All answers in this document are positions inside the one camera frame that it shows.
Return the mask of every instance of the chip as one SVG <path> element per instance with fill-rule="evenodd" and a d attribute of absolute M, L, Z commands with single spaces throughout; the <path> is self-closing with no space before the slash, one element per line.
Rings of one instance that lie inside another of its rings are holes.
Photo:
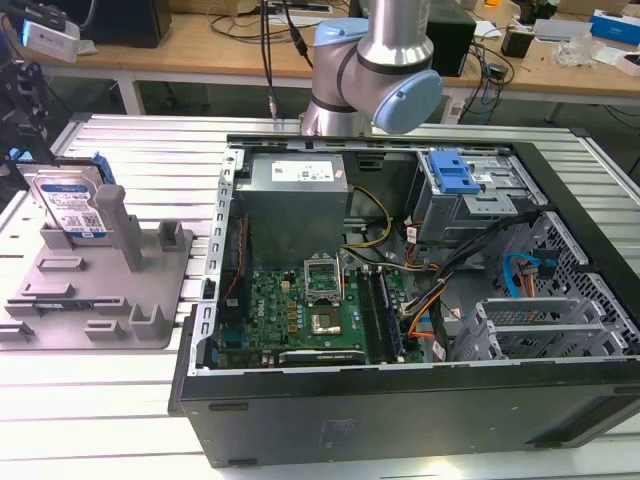
<path fill-rule="evenodd" d="M 342 335 L 340 309 L 334 307 L 313 307 L 311 309 L 312 335 Z"/>

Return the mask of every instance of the table leg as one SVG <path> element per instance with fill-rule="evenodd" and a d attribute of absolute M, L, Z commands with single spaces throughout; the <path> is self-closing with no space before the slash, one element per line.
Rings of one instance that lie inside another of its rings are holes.
<path fill-rule="evenodd" d="M 123 75 L 116 81 L 118 82 L 118 88 L 120 89 L 127 115 L 144 115 L 144 104 L 142 103 L 140 88 L 133 75 L 129 72 L 123 72 Z"/>
<path fill-rule="evenodd" d="M 560 113 L 560 110 L 562 110 L 562 107 L 564 107 L 564 103 L 554 103 L 551 105 L 551 109 L 549 109 L 547 116 L 544 117 L 544 121 L 547 123 L 554 123 Z"/>
<path fill-rule="evenodd" d="M 460 115 L 464 110 L 466 101 L 467 94 L 465 92 L 452 92 L 449 94 L 440 123 L 457 125 L 460 121 Z"/>

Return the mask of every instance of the black box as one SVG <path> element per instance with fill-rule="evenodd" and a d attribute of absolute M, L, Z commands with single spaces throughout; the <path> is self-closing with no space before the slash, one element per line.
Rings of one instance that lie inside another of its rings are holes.
<path fill-rule="evenodd" d="M 93 22 L 81 37 L 98 43 L 155 48 L 171 26 L 169 0 L 100 1 Z M 91 0 L 49 0 L 80 25 Z"/>
<path fill-rule="evenodd" d="M 444 77 L 462 75 L 476 22 L 455 0 L 433 0 L 427 35 L 433 42 L 432 67 Z"/>
<path fill-rule="evenodd" d="M 534 37 L 533 32 L 507 30 L 504 42 L 502 42 L 502 54 L 507 57 L 524 58 Z"/>

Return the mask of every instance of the ram slot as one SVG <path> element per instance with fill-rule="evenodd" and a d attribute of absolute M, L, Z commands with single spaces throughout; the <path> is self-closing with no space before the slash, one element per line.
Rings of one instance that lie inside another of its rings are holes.
<path fill-rule="evenodd" d="M 394 359 L 389 330 L 383 325 L 384 303 L 376 298 L 379 288 L 375 287 L 371 275 L 358 273 L 358 293 L 360 314 L 362 315 L 367 351 L 372 363 L 389 363 Z"/>

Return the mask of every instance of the floor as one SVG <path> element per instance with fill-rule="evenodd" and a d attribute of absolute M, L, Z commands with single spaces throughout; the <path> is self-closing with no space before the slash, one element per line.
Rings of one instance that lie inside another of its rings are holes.
<path fill-rule="evenodd" d="M 75 112 L 124 113 L 117 88 L 98 80 L 54 79 L 52 87 Z M 210 97 L 215 99 L 207 105 L 206 86 L 171 84 L 176 103 L 170 101 L 167 84 L 146 82 L 141 86 L 148 114 L 152 115 L 204 115 L 225 117 L 268 117 L 266 88 L 213 85 L 209 86 Z M 303 113 L 309 101 L 306 89 L 278 89 L 282 104 L 282 115 L 293 118 Z M 66 122 L 68 114 L 55 101 L 53 116 L 57 130 Z M 431 121 L 438 121 L 444 105 L 436 111 Z M 531 127 L 549 127 L 544 117 L 550 105 L 543 102 L 504 100 L 494 112 L 490 124 Z M 566 105 L 557 118 L 558 127 L 586 129 L 592 137 L 626 172 L 640 156 L 640 108 L 620 108 L 629 115 L 614 112 L 631 126 L 614 119 L 604 107 L 593 105 Z M 467 115 L 464 123 L 481 124 L 481 118 Z M 633 175 L 640 181 L 640 168 Z"/>

